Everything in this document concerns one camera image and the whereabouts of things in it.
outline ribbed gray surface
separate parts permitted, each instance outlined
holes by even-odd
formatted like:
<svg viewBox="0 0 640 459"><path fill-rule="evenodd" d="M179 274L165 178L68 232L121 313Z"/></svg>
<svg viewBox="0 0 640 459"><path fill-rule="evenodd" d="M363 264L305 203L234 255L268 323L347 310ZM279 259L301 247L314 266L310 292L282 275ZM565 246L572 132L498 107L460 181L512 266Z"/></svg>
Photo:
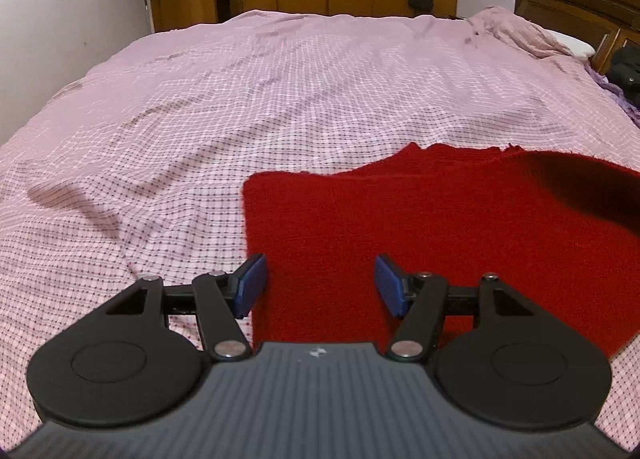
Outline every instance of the ribbed gray surface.
<svg viewBox="0 0 640 459"><path fill-rule="evenodd" d="M618 459L591 425L505 431L450 405L417 365L371 344L265 344L217 365L197 395L152 423L76 431L48 423L17 459Z"/></svg>

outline bed frame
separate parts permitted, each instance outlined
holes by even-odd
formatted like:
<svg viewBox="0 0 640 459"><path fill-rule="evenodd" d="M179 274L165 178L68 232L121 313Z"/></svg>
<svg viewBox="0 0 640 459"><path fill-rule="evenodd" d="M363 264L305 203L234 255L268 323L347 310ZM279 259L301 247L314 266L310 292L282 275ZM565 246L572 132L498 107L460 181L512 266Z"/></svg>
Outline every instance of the bed frame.
<svg viewBox="0 0 640 459"><path fill-rule="evenodd" d="M593 46L591 65L600 73L607 71L616 49L640 46L640 0L516 0L515 11Z"/></svg>

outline folded red garment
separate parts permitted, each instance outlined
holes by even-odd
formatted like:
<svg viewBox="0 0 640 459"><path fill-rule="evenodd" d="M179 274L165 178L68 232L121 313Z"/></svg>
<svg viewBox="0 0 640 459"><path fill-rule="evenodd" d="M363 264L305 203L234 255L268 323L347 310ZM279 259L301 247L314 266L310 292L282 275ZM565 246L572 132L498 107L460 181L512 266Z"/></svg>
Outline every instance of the folded red garment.
<svg viewBox="0 0 640 459"><path fill-rule="evenodd" d="M575 154L411 144L334 176L266 172L244 185L248 251L269 285L254 342L375 341L397 322L373 283L407 271L475 285L486 271L612 355L640 325L640 174ZM459 333L465 320L449 321Z"/></svg>

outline pillow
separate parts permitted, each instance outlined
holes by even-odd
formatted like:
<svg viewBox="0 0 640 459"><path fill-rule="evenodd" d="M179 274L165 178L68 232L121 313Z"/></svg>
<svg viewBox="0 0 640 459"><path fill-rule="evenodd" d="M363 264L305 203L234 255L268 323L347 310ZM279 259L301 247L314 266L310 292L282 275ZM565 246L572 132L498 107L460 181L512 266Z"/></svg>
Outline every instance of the pillow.
<svg viewBox="0 0 640 459"><path fill-rule="evenodd" d="M549 35L554 37L560 44L567 47L571 54L576 58L591 58L596 54L596 50L586 42L581 41L574 36L565 35L564 33L558 33L553 30L545 30Z"/></svg>

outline pink checkered bedsheet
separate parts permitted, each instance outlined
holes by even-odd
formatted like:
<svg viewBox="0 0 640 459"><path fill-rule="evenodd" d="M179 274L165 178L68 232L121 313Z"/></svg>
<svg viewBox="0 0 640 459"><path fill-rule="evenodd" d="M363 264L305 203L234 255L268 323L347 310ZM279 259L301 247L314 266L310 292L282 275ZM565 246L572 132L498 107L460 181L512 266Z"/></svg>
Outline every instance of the pink checkered bedsheet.
<svg viewBox="0 0 640 459"><path fill-rule="evenodd" d="M141 274L185 283L241 263L249 175L348 170L409 142L640 170L640 130L612 97L500 8L460 21L251 12L143 38L62 89L0 148L0 446L38 424L24 373L42 343ZM612 365L598 425L631 448L640 338Z"/></svg>

